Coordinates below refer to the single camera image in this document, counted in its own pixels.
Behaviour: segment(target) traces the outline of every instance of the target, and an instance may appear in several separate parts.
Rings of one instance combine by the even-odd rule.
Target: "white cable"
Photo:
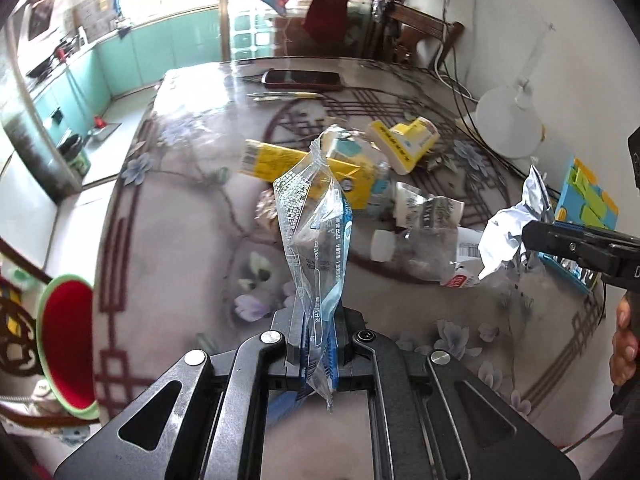
[[[453,88],[452,85],[450,85],[449,83],[447,83],[446,81],[444,81],[444,79],[442,78],[442,75],[440,74],[440,71],[438,70],[438,65],[440,63],[440,57],[442,56],[442,52],[444,50],[444,44],[446,42],[447,39],[447,33],[449,31],[449,28],[447,27],[447,9],[449,8],[449,4],[450,4],[451,0],[442,0],[442,42],[440,43],[440,47],[438,49],[438,53],[436,54],[434,63],[433,63],[433,70],[435,72],[436,77],[440,80],[440,82],[446,86],[447,88],[453,90],[455,93],[457,93],[458,95],[460,95],[461,97],[468,99],[474,103],[477,103],[478,100],[474,99],[473,97],[471,97],[471,92],[466,89],[461,83],[459,83],[458,81],[456,81],[456,86],[458,88],[462,88],[466,94],[462,93],[459,89],[457,88]]]

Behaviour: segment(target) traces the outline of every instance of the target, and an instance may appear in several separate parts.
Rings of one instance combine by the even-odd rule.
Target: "barcode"
[[[253,173],[258,161],[258,155],[260,155],[260,147],[252,142],[245,142],[242,162],[240,162],[240,171]]]
[[[478,244],[460,244],[458,247],[458,255],[468,256],[469,258],[480,258],[480,249],[478,249]]]

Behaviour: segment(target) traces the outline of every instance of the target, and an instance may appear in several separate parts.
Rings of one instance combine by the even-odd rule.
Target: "finger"
[[[613,353],[632,362],[638,355],[638,340],[631,330],[617,330],[613,335]]]
[[[609,367],[611,381],[616,386],[622,386],[636,373],[636,363],[629,363],[620,356],[613,356]]]
[[[626,296],[623,296],[622,300],[620,300],[620,303],[618,304],[618,308],[616,309],[616,320],[618,320],[618,326],[620,328],[626,328],[629,326],[629,321],[631,321],[631,306],[626,300]]]

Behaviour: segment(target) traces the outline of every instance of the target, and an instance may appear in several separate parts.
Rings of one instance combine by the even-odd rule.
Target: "table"
[[[269,68],[339,72],[346,88],[315,101],[253,102],[246,94],[261,90]],[[450,90],[426,70],[368,60],[257,59],[168,72],[127,157],[137,170],[122,176],[137,179],[118,180],[100,244],[94,373],[106,416],[185,352],[228,351],[268,329],[270,313],[287,301],[281,243],[254,221],[268,184],[244,174],[227,180],[220,171],[234,164],[244,138],[304,149],[326,116],[359,129],[375,119],[392,125],[427,117],[466,178],[451,182],[418,168],[407,181],[435,194],[457,193],[466,203],[462,225],[483,228],[498,209],[520,200],[522,181],[457,129],[452,109]],[[459,355],[534,420],[587,345],[602,301],[552,274],[525,275],[507,291],[421,283],[369,260],[375,227],[354,218],[344,305],[402,348],[437,346]],[[248,322],[236,313],[238,304],[266,316]]]

